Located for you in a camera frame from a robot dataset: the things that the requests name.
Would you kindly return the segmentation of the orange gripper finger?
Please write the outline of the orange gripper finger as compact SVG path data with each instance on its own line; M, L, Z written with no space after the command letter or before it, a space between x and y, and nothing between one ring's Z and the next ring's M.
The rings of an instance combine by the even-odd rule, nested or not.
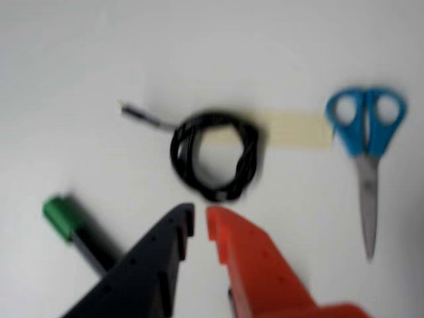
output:
M206 208L209 239L227 267L235 317L367 317L351 303L317 305L269 235L225 207Z

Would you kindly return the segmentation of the navy gripper finger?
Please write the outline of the navy gripper finger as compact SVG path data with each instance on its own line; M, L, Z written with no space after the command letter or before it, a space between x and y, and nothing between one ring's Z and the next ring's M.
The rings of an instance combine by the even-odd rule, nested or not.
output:
M167 212L65 317L171 317L195 206Z

